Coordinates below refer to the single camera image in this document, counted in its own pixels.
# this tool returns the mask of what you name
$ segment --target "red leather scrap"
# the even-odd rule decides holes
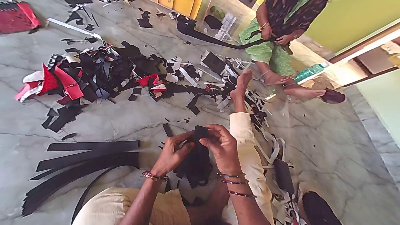
[[[58,66],[54,67],[54,73],[60,79],[62,85],[64,86],[66,94],[72,100],[83,96],[83,93],[82,93],[79,85],[76,83],[76,81],[70,75],[68,75],[66,72],[64,72],[62,69],[60,69]]]

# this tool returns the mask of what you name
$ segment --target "wall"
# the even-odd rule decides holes
[[[400,69],[356,86],[400,146]]]
[[[338,52],[400,18],[399,0],[330,0],[306,34]]]

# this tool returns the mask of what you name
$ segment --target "cream trousers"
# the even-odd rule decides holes
[[[256,201],[273,224],[270,200],[272,194],[266,184],[261,159],[255,149],[255,137],[250,124],[250,115],[244,112],[230,115],[230,133],[238,142],[240,165],[249,180]],[[72,225],[118,225],[130,205],[133,203],[139,189],[108,188],[91,198],[76,216]],[[227,223],[237,225],[238,221],[232,201],[224,208],[222,218]],[[182,203],[179,190],[171,190],[165,194],[158,193],[150,217],[153,225],[189,225],[190,218]]]

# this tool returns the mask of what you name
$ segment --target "black belt strip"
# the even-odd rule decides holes
[[[164,127],[164,131],[167,134],[167,137],[173,137],[174,136],[174,134],[172,133],[172,130],[171,130],[171,128],[170,128],[168,123],[164,123],[162,125],[162,127]]]
[[[138,168],[139,153],[127,152],[102,156],[49,178],[26,193],[26,198],[22,205],[22,217],[32,214],[48,197],[65,185],[96,171],[123,165]]]
[[[78,151],[95,150],[104,148],[126,148],[136,149],[140,147],[140,141],[106,141],[106,142],[74,142],[74,143],[52,143],[47,148],[48,152],[54,151]]]
[[[96,183],[97,180],[99,180],[104,174],[110,172],[112,169],[114,169],[116,167],[111,167],[108,168],[108,170],[104,171],[102,174],[100,174],[99,176],[96,177],[96,179],[94,179],[89,186],[85,189],[85,191],[83,192],[82,196],[80,197],[78,203],[76,204],[76,207],[74,209],[74,214],[72,215],[72,219],[71,219],[71,225],[74,222],[76,216],[78,215],[79,211],[82,209],[83,207],[83,202],[85,201],[86,196],[88,195],[90,189],[92,188],[92,186]]]
[[[210,37],[206,34],[203,34],[199,31],[194,30],[196,23],[193,20],[187,20],[184,16],[179,16],[178,18],[178,24],[176,25],[176,28],[178,29],[179,32],[189,35],[191,37],[197,38],[199,40],[203,40],[209,43],[213,43],[213,44],[217,44],[217,45],[221,45],[221,46],[225,46],[225,47],[229,47],[229,48],[234,48],[234,49],[245,49],[248,47],[251,47],[253,45],[256,44],[261,44],[270,40],[257,40],[248,44],[244,44],[244,45],[233,45],[233,44],[229,44],[223,41],[220,41],[218,39],[215,39],[213,37]]]
[[[57,157],[53,159],[42,160],[39,162],[36,172],[47,170],[47,169],[62,169],[68,166],[76,165],[91,159],[98,158],[103,155],[110,155],[115,153],[120,153],[124,151],[129,151],[131,149],[124,147],[116,147],[111,149],[109,147],[102,148],[99,150],[92,150],[83,153],[77,153],[72,155],[66,155],[62,157]]]

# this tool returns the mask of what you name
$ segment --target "bare foot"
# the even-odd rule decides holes
[[[317,98],[325,94],[326,90],[312,90],[301,86],[285,89],[285,93],[300,98]]]
[[[293,74],[290,76],[280,76],[272,71],[264,74],[264,80],[267,85],[280,85],[288,82],[290,79],[293,79],[297,74]]]
[[[231,98],[244,97],[247,85],[253,79],[253,73],[251,69],[243,71],[243,73],[238,77],[238,83],[236,89],[230,92]]]

